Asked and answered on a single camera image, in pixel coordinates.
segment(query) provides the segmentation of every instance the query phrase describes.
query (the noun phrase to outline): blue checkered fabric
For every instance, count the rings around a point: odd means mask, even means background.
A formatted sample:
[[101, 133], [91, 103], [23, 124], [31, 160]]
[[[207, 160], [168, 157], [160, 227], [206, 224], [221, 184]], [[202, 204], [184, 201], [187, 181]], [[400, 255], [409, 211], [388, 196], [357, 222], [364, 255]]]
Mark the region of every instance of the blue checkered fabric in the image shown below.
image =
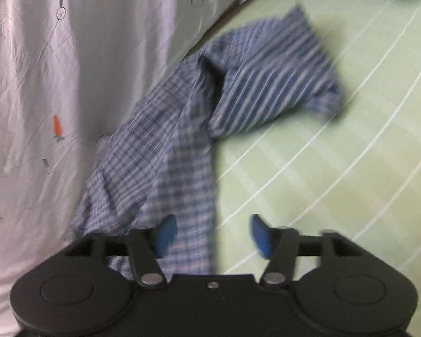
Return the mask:
[[[126, 234], [175, 214], [178, 234], [159, 260], [167, 276], [213, 269], [216, 192], [212, 141], [301, 107], [323, 120], [340, 109], [331, 62], [302, 9], [224, 33], [184, 59], [99, 146], [71, 226]], [[126, 258], [111, 267], [126, 277]]]

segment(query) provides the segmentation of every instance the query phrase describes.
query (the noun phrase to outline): bed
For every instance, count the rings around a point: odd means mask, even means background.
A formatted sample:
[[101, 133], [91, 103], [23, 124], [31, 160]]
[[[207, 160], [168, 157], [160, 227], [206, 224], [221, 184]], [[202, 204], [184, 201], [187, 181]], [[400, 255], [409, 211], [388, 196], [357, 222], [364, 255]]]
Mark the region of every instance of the bed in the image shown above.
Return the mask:
[[[254, 0], [221, 30], [296, 1]], [[328, 124], [297, 113], [217, 145], [219, 271], [265, 268], [250, 214], [303, 234], [336, 229], [415, 283], [409, 330], [421, 336], [421, 0], [299, 1], [337, 66], [344, 109]], [[314, 265], [301, 260], [297, 276]]]

